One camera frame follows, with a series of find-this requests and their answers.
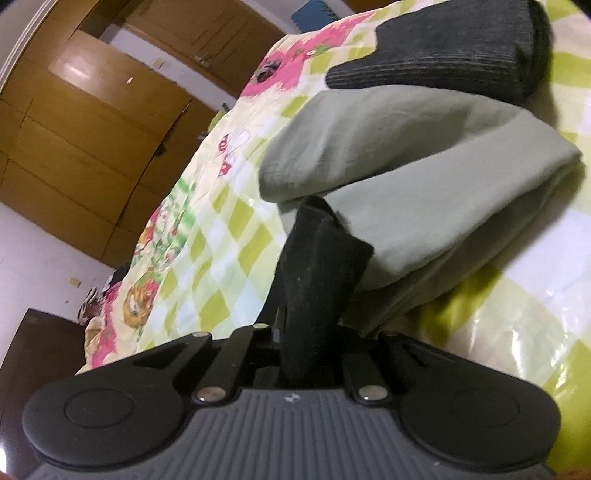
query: round black disc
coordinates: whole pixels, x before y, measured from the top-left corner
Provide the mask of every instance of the round black disc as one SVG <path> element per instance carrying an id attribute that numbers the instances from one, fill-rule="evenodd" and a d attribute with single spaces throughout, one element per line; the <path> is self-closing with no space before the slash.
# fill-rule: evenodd
<path id="1" fill-rule="evenodd" d="M 100 370 L 49 385 L 28 402 L 23 429 L 51 463 L 75 468 L 129 463 L 158 449 L 179 428 L 183 403 L 161 371 Z"/>
<path id="2" fill-rule="evenodd" d="M 560 426 L 558 408 L 544 391 L 492 370 L 418 385 L 403 398 L 400 418 L 429 452 L 484 472 L 543 461 Z"/>

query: wooden wardrobe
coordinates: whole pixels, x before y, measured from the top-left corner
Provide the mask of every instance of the wooden wardrobe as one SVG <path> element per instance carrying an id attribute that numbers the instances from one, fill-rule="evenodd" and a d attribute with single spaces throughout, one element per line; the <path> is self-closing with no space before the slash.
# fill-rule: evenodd
<path id="1" fill-rule="evenodd" d="M 83 30 L 126 3 L 59 0 L 0 95 L 0 202 L 113 267 L 215 114 Z"/>
<path id="2" fill-rule="evenodd" d="M 143 0 L 125 28 L 238 96 L 284 34 L 239 0 Z"/>

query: light green fabric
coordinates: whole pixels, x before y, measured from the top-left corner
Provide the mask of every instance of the light green fabric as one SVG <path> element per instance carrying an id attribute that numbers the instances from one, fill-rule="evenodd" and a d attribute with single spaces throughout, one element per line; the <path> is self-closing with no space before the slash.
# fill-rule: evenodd
<path id="1" fill-rule="evenodd" d="M 525 109 L 387 85 L 316 95 L 271 141 L 259 182 L 286 231 L 297 199 L 320 194 L 375 247 L 349 312 L 368 333 L 488 262 L 579 155 Z"/>

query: wardrobe door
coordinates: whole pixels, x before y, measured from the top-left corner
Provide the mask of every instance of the wardrobe door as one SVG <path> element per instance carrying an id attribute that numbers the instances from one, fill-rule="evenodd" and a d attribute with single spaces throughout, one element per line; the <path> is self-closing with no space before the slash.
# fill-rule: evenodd
<path id="1" fill-rule="evenodd" d="M 283 36 L 233 0 L 145 0 L 126 24 L 233 95 Z"/>

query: cartoon print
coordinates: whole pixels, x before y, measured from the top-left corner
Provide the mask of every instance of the cartoon print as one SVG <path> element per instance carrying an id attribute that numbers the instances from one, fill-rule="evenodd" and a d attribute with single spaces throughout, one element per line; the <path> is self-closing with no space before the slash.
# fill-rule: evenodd
<path id="1" fill-rule="evenodd" d="M 331 48 L 341 46 L 354 26 L 373 15 L 354 15 L 324 27 L 305 40 L 298 40 L 287 50 L 275 50 L 264 58 L 250 81 L 241 93 L 243 97 L 253 97 L 272 85 L 282 90 L 294 88 L 300 81 L 304 62 L 321 55 Z"/>
<path id="2" fill-rule="evenodd" d="M 139 253 L 141 253 L 154 239 L 154 230 L 156 229 L 156 220 L 158 219 L 158 215 L 160 214 L 160 209 L 160 207 L 156 208 L 156 210 L 148 220 L 148 223 L 146 224 L 144 231 L 139 236 L 138 243 L 135 246 L 134 256 L 137 256 Z"/>
<path id="3" fill-rule="evenodd" d="M 220 143 L 217 145 L 217 150 L 220 152 L 220 155 L 223 156 L 222 166 L 220 172 L 217 174 L 218 177 L 227 175 L 236 161 L 241 161 L 242 157 L 238 156 L 235 151 L 248 142 L 250 137 L 251 134 L 248 130 L 244 130 L 244 132 L 241 132 L 235 138 L 230 134 L 223 136 Z"/>
<path id="4" fill-rule="evenodd" d="M 133 328 L 144 326 L 157 292 L 158 283 L 154 280 L 154 270 L 149 268 L 127 292 L 123 303 L 124 322 Z"/>
<path id="5" fill-rule="evenodd" d="M 105 359 L 110 353 L 117 352 L 117 332 L 113 326 L 113 302 L 119 296 L 119 288 L 121 282 L 113 285 L 105 296 L 105 304 L 103 307 L 103 318 L 104 325 L 100 332 L 95 333 L 98 335 L 98 345 L 95 351 L 90 356 L 90 365 L 92 368 L 102 367 L 105 364 Z M 89 335 L 93 335 L 92 329 L 88 332 Z"/>

